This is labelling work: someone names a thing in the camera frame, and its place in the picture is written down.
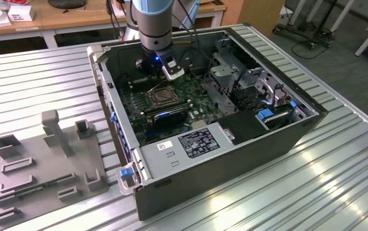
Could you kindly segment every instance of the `circuit board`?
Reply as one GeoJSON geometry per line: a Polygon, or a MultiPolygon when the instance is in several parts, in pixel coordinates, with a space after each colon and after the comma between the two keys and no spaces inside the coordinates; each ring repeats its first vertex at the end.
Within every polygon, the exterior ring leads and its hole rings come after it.
{"type": "Polygon", "coordinates": [[[120,90],[120,99],[140,146],[163,140],[197,126],[212,123],[221,112],[201,87],[201,77],[185,75],[172,82],[161,81],[155,88],[120,90]],[[164,129],[153,128],[153,120],[165,113],[181,118],[164,129]]]}

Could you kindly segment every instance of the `metal slotted table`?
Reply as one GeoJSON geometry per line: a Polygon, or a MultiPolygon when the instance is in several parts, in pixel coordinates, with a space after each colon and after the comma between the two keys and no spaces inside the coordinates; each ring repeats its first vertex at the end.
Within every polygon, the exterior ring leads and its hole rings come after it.
{"type": "Polygon", "coordinates": [[[368,116],[244,25],[232,29],[330,111],[290,152],[155,217],[139,221],[117,189],[119,160],[93,86],[89,44],[0,55],[0,135],[42,133],[37,113],[60,127],[97,129],[108,192],[9,230],[368,230],[368,116]]]}

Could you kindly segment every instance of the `warning label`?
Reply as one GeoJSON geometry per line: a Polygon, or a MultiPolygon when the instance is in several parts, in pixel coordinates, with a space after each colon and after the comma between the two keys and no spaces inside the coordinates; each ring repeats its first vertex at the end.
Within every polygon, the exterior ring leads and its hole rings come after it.
{"type": "Polygon", "coordinates": [[[203,128],[181,137],[177,137],[184,148],[185,154],[193,158],[219,148],[219,145],[208,131],[203,128]]]}

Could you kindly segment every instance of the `blue clip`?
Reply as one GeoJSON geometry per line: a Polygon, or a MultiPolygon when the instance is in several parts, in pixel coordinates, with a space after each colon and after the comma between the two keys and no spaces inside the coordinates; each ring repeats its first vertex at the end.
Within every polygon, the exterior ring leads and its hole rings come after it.
{"type": "Polygon", "coordinates": [[[264,118],[272,116],[274,113],[271,112],[271,110],[264,109],[264,110],[260,110],[260,111],[258,112],[256,115],[258,115],[258,118],[259,118],[260,120],[263,120],[264,118]]]}
{"type": "Polygon", "coordinates": [[[116,116],[115,116],[115,112],[111,113],[111,116],[109,116],[109,121],[113,122],[116,121],[116,116]]]}
{"type": "Polygon", "coordinates": [[[291,106],[291,108],[295,108],[295,107],[296,107],[296,104],[295,104],[294,101],[290,101],[290,102],[288,102],[288,105],[291,106]]]}
{"type": "Polygon", "coordinates": [[[133,175],[133,170],[132,168],[124,168],[119,171],[119,176],[121,179],[125,179],[127,177],[132,176],[133,175]]]}

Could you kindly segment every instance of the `gray floor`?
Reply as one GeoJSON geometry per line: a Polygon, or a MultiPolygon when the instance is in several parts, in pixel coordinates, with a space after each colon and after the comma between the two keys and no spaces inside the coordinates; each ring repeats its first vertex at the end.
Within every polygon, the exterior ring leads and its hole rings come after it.
{"type": "MultiPolygon", "coordinates": [[[[302,12],[306,13],[311,0],[306,1],[302,12]]],[[[287,0],[288,8],[295,8],[298,0],[287,0]]],[[[327,3],[322,6],[315,15],[314,23],[322,17],[327,3]]],[[[340,13],[339,8],[334,8],[326,28],[330,28],[340,13]]],[[[368,114],[368,59],[365,55],[355,57],[352,54],[362,41],[368,37],[368,22],[347,14],[338,30],[334,33],[335,41],[327,51],[315,59],[306,60],[291,53],[291,46],[303,38],[282,32],[270,37],[270,40],[303,64],[303,66],[331,86],[331,88],[368,114]]],[[[311,57],[322,47],[310,51],[303,47],[296,47],[294,51],[304,57],[311,57]]]]}

